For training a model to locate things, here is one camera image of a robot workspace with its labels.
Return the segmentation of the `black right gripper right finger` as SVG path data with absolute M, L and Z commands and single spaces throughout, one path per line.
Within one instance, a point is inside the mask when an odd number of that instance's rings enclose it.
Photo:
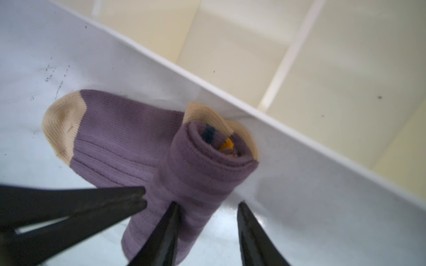
M 237 224 L 243 266 L 290 266 L 245 202 L 238 205 Z

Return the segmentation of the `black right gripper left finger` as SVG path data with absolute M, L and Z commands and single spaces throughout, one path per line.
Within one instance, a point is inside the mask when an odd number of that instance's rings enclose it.
M 176 202 L 172 202 L 128 266 L 174 266 L 179 229 L 180 208 Z

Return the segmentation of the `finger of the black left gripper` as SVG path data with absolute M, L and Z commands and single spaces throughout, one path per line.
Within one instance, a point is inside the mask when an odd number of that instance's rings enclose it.
M 146 208 L 144 199 L 110 203 L 1 242 L 2 266 L 37 266 Z
M 1 229 L 18 228 L 110 207 L 146 207 L 144 187 L 41 190 L 1 186 Z

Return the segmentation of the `purple sock with beige toe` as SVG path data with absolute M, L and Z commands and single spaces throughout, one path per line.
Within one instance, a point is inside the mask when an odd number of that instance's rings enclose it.
M 48 108 L 42 130 L 57 157 L 94 186 L 145 188 L 147 207 L 130 219 L 122 238 L 128 260 L 177 203 L 180 264 L 224 200 L 259 164 L 248 130 L 197 102 L 180 112 L 80 90 Z

